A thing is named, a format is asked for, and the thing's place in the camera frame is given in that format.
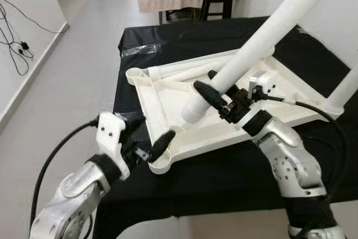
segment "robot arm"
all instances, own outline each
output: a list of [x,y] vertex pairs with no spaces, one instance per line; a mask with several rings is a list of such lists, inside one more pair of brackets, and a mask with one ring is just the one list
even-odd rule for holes
[[129,139],[132,130],[132,123],[120,114],[100,115],[96,136],[100,154],[60,183],[52,201],[35,218],[30,239],[79,238],[85,221],[111,185],[117,179],[126,180],[139,162],[155,161],[175,136],[174,131],[167,132],[146,152]]
[[226,92],[232,100],[228,104],[210,85],[196,81],[194,87],[222,119],[244,129],[269,160],[285,202],[290,237],[303,230],[303,238],[345,239],[329,207],[319,163],[305,150],[298,133],[255,106],[254,99],[248,98],[252,92],[233,86]]

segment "white pipe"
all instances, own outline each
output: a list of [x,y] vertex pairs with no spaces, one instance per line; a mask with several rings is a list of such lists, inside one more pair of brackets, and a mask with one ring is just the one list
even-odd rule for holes
[[343,106],[358,90],[358,63],[353,67],[324,103],[324,110],[337,118],[343,112]]
[[207,74],[210,70],[219,71],[222,69],[222,67],[229,62],[230,59],[222,59],[217,62],[211,62],[204,64],[200,67],[191,68],[184,72],[180,72],[178,74],[175,74],[174,76],[170,76],[165,78],[164,80],[170,80],[170,81],[185,81],[190,78],[195,78],[197,76]]
[[172,65],[165,65],[165,66],[155,66],[155,67],[148,67],[148,72],[149,72],[149,76],[151,77],[152,80],[157,80],[160,78],[166,78],[169,76],[169,74],[177,74],[179,72],[182,72],[186,69],[190,69],[190,68],[197,68],[197,67],[201,67],[203,65],[212,63],[212,62],[216,62],[216,61],[220,61],[223,58],[228,58],[227,62],[229,61],[229,57],[218,57],[218,58],[209,58],[209,59],[204,59],[204,60],[198,60],[195,62],[185,62],[185,63],[177,63],[177,64],[172,64]]
[[[274,54],[274,52],[275,52],[275,47],[271,48],[265,54],[265,57],[272,56]],[[148,67],[149,76],[154,80],[160,79],[160,78],[162,78],[162,79],[168,78],[168,77],[171,77],[175,74],[178,74],[178,73],[184,71],[185,69],[198,68],[198,67],[200,68],[206,64],[213,63],[213,62],[219,62],[219,61],[225,61],[226,63],[228,63],[231,60],[231,57],[233,56],[233,54],[222,55],[222,56],[216,56],[216,55],[217,54],[213,54],[212,57],[210,57],[210,55],[206,56],[206,57],[210,57],[210,58],[202,59],[202,57],[200,57],[200,58],[194,58],[197,60],[189,59],[189,60],[184,60],[184,61],[173,63],[173,64]]]
[[[275,52],[275,48],[271,48],[270,51],[268,51],[267,54],[265,54],[265,57],[270,57]],[[197,76],[207,74],[210,70],[219,71],[222,69],[224,65],[226,65],[231,60],[231,57],[220,57],[217,58],[216,61],[212,61],[210,63],[206,63],[204,65],[199,65],[195,68],[190,68],[185,71],[176,72],[176,73],[170,73],[171,76],[166,76],[165,74],[162,75],[162,78],[165,80],[171,80],[171,81],[185,81],[190,78],[195,78]]]
[[[284,0],[270,18],[241,47],[233,59],[211,81],[220,93],[232,87],[265,53],[275,46],[319,0]],[[182,117],[196,123],[210,105],[197,95],[185,105]]]

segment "black table cover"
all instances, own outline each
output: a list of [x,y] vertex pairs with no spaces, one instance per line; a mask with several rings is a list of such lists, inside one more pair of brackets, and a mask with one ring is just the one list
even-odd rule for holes
[[[127,69],[240,48],[266,19],[238,18],[125,29],[119,44],[121,66],[114,111],[141,111],[136,90],[126,81]],[[326,97],[349,71],[335,55],[298,26],[278,43],[274,56]],[[344,181],[333,201],[358,198],[358,93],[345,109],[338,122],[347,133],[351,154]],[[295,127],[295,130],[301,135],[323,139],[334,147],[341,146],[330,123],[314,121]],[[145,125],[138,129],[134,138],[142,147],[150,144]],[[334,165],[333,150],[327,143],[304,139],[306,149],[321,164],[324,182]],[[136,168],[126,181],[118,181],[102,200],[93,238],[116,238],[138,222],[172,215],[283,207],[269,162],[260,149],[246,141],[176,162],[164,175],[151,173],[148,165]]]

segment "electrical wire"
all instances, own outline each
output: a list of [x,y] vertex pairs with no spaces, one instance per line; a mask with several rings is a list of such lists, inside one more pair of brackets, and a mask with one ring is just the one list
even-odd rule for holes
[[87,230],[87,233],[86,235],[83,237],[83,239],[88,239],[88,237],[90,236],[91,234],[91,231],[92,231],[92,227],[93,227],[93,217],[92,217],[92,214],[89,215],[89,226],[88,226],[88,230]]
[[[6,42],[0,41],[0,43],[2,43],[2,44],[4,44],[4,45],[8,45],[9,54],[10,54],[10,57],[11,57],[11,59],[12,59],[14,65],[15,65],[16,72],[17,72],[20,76],[24,76],[25,74],[28,73],[28,71],[29,71],[29,69],[30,69],[28,62],[26,61],[26,59],[25,59],[24,57],[26,57],[26,58],[31,58],[31,59],[32,59],[32,58],[34,57],[34,55],[33,55],[29,50],[27,50],[27,51],[31,54],[31,56],[28,56],[28,55],[25,55],[25,54],[19,54],[19,53],[17,53],[16,51],[14,51],[14,49],[11,47],[12,44],[19,44],[19,45],[21,45],[21,46],[22,46],[22,44],[15,41],[15,38],[14,38],[13,33],[12,33],[12,30],[10,29],[10,26],[11,26],[11,25],[9,24],[9,22],[8,22],[7,19],[6,19],[6,10],[5,10],[4,6],[3,6],[1,3],[0,3],[0,12],[1,12],[2,16],[3,16],[2,18],[0,18],[0,20],[5,20],[5,23],[6,23],[6,26],[7,26],[7,28],[8,28],[8,31],[9,31],[9,33],[10,33],[10,35],[11,35],[11,40],[10,40],[10,42],[9,42],[9,40],[7,39],[7,37],[6,37],[6,35],[5,35],[4,31],[3,31],[3,29],[0,27],[0,31],[1,31],[3,37],[5,38],[5,41],[6,41]],[[25,70],[23,73],[20,72],[20,70],[19,70],[19,68],[18,68],[18,66],[17,66],[17,64],[16,64],[16,61],[15,61],[15,59],[14,59],[13,54],[12,54],[11,51],[14,52],[16,55],[18,55],[19,57],[21,57],[21,59],[22,59],[22,60],[24,61],[24,63],[26,64],[26,70]]]
[[[12,59],[14,65],[15,65],[15,68],[16,68],[17,73],[18,73],[20,76],[26,75],[26,73],[29,71],[29,68],[30,68],[28,62],[26,61],[26,59],[25,59],[24,57],[22,57],[22,55],[18,54],[17,52],[15,52],[15,51],[13,50],[13,48],[11,47],[11,43],[9,43],[9,41],[8,41],[6,35],[5,35],[5,33],[4,33],[4,31],[2,30],[1,27],[0,27],[0,31],[1,31],[2,35],[4,36],[6,42],[7,42],[6,45],[8,45],[9,53],[10,53],[10,56],[11,56],[11,59]],[[23,72],[23,73],[20,72],[20,70],[18,69],[18,66],[17,66],[17,64],[16,64],[16,61],[15,61],[15,59],[14,59],[14,57],[13,57],[11,51],[13,51],[15,54],[19,55],[19,56],[22,58],[22,60],[25,62],[25,64],[26,64],[26,71],[25,71],[25,72]]]
[[[268,100],[273,100],[273,101],[280,101],[282,102],[284,99],[280,98],[280,97],[274,97],[274,96],[267,96]],[[303,102],[295,102],[294,105],[297,106],[301,106],[304,107],[306,109],[312,110],[316,113],[318,113],[319,115],[323,116],[325,119],[327,119],[330,123],[333,124],[333,126],[335,127],[335,129],[337,130],[337,133],[340,135],[341,140],[342,140],[342,145],[343,145],[343,151],[336,151],[337,154],[337,162],[338,162],[338,166],[335,166],[332,172],[332,178],[331,178],[331,182],[330,182],[330,186],[327,188],[328,189],[328,198],[327,201],[330,202],[333,198],[334,193],[337,191],[339,185],[342,182],[343,176],[346,172],[347,169],[347,165],[348,165],[348,156],[349,156],[349,144],[348,144],[348,140],[346,138],[346,135],[343,131],[343,128],[339,125],[338,122],[336,122],[331,116],[329,116],[327,113],[325,113],[324,111],[318,109],[317,107],[308,105],[306,103]],[[295,236],[293,237],[294,239],[301,239],[303,238],[312,228],[314,227],[314,223],[310,223],[309,225],[307,225],[306,227],[304,227],[303,229],[301,229],[301,231]]]
[[21,13],[25,18],[27,18],[28,20],[30,20],[31,22],[35,23],[39,28],[47,31],[47,32],[50,32],[52,34],[62,34],[62,33],[65,33],[67,30],[69,30],[70,26],[68,25],[68,27],[60,32],[53,32],[43,26],[41,26],[38,22],[36,22],[35,20],[29,18],[26,14],[24,14],[18,7],[16,7],[13,3],[11,3],[10,1],[8,0],[4,0],[6,3],[10,4],[12,7],[14,7],[15,9],[17,9],[19,11],[19,13]]
[[47,168],[50,165],[50,162],[52,161],[52,159],[55,157],[55,155],[58,153],[58,151],[62,148],[63,145],[66,144],[67,141],[69,141],[71,139],[71,137],[73,137],[75,134],[77,134],[78,132],[80,132],[83,129],[86,129],[87,127],[90,126],[98,126],[98,118],[95,120],[91,120],[89,123],[85,123],[83,125],[81,125],[80,127],[76,128],[74,131],[72,131],[71,133],[69,133],[56,147],[55,149],[52,151],[52,153],[50,154],[50,156],[47,158],[47,160],[45,161],[43,167],[41,168],[41,171],[39,173],[39,176],[37,177],[37,181],[36,181],[36,185],[35,185],[35,189],[34,189],[34,196],[32,198],[32,204],[31,204],[31,215],[30,215],[30,229],[32,226],[32,223],[35,220],[36,217],[36,208],[37,208],[37,201],[39,199],[39,193],[40,193],[40,187],[41,187],[41,183],[44,179],[45,173]]

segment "gray floor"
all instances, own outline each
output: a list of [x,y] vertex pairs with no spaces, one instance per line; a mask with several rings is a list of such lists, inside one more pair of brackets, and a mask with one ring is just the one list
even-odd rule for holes
[[[124,28],[157,23],[157,13],[140,14],[136,0],[86,1],[0,135],[2,238],[27,238],[36,177],[57,143],[100,111],[112,110]],[[94,129],[66,144],[45,176],[39,208],[64,176],[96,152]],[[335,205],[335,211],[349,238],[358,239],[358,203]],[[287,238],[286,225],[283,210],[215,214],[140,223],[120,238]]]

